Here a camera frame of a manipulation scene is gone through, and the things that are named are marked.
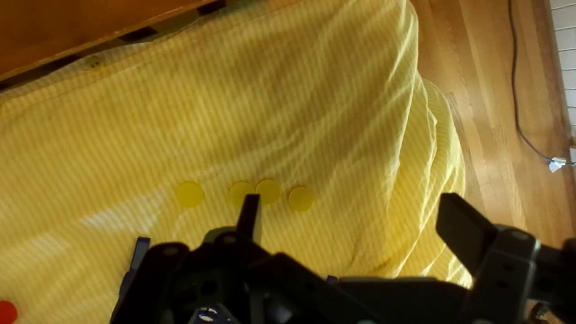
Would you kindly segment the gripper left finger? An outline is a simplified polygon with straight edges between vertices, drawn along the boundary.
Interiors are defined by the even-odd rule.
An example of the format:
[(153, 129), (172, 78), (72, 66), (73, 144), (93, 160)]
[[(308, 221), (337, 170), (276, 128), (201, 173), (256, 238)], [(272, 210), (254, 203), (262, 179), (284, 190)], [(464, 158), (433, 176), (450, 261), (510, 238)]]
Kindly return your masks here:
[(232, 324), (347, 324), (347, 295), (284, 253), (266, 252), (261, 197), (249, 194), (232, 227), (195, 250), (164, 243), (146, 251), (110, 324), (189, 324), (214, 308)]

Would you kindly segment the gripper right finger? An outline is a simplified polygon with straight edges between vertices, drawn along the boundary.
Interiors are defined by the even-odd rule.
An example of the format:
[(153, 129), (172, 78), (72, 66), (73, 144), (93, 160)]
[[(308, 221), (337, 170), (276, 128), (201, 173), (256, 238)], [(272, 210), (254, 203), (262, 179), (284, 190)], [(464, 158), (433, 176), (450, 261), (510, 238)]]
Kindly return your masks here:
[(443, 193), (436, 232), (473, 277), (459, 324), (522, 324), (526, 305), (543, 304), (576, 324), (576, 237), (561, 248), (513, 226), (492, 224), (457, 193)]

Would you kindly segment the yellow disk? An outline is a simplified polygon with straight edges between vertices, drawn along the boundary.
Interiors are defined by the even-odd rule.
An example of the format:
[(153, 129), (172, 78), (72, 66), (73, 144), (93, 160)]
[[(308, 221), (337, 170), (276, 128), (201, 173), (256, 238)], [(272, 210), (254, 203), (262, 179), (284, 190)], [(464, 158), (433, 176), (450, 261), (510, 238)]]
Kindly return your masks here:
[(183, 208), (194, 208), (204, 200), (204, 191), (199, 183), (183, 182), (174, 189), (175, 198)]
[(274, 179), (263, 179), (256, 185), (255, 193), (260, 195), (262, 205), (270, 205), (280, 199), (281, 188)]
[(236, 182), (229, 189), (228, 198), (232, 205), (240, 209), (245, 197), (255, 192), (254, 186), (248, 182)]
[(315, 195), (309, 187), (294, 187), (288, 195), (288, 203), (292, 211), (306, 212), (315, 203)]

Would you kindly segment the red disk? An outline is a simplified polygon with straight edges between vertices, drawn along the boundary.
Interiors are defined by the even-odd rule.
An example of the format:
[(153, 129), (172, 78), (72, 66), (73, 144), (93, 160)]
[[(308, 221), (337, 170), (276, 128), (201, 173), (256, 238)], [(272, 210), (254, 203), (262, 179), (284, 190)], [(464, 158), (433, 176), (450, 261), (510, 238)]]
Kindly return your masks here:
[(13, 303), (0, 300), (0, 324), (15, 324), (18, 319), (18, 310)]

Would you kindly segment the yellow striped cloth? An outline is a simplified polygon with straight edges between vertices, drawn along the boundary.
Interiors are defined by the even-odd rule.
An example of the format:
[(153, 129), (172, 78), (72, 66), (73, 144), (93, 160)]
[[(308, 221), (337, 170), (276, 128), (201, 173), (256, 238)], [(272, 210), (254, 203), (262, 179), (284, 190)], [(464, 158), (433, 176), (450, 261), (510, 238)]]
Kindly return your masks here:
[[(465, 162), (418, 47), (409, 0), (253, 0), (3, 92), (0, 300), (18, 324), (108, 324), (136, 238), (198, 246), (235, 223), (230, 187), (263, 179), (281, 188), (268, 251), (469, 286), (435, 230)], [(194, 208), (174, 193), (187, 181)]]

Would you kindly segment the brown wooden furniture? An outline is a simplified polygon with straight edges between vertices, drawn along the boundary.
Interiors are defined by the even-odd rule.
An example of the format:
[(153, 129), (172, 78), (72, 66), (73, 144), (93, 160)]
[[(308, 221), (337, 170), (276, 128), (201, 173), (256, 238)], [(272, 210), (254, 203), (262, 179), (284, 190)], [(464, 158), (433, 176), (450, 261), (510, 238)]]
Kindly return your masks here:
[(226, 0), (0, 0), (0, 81)]

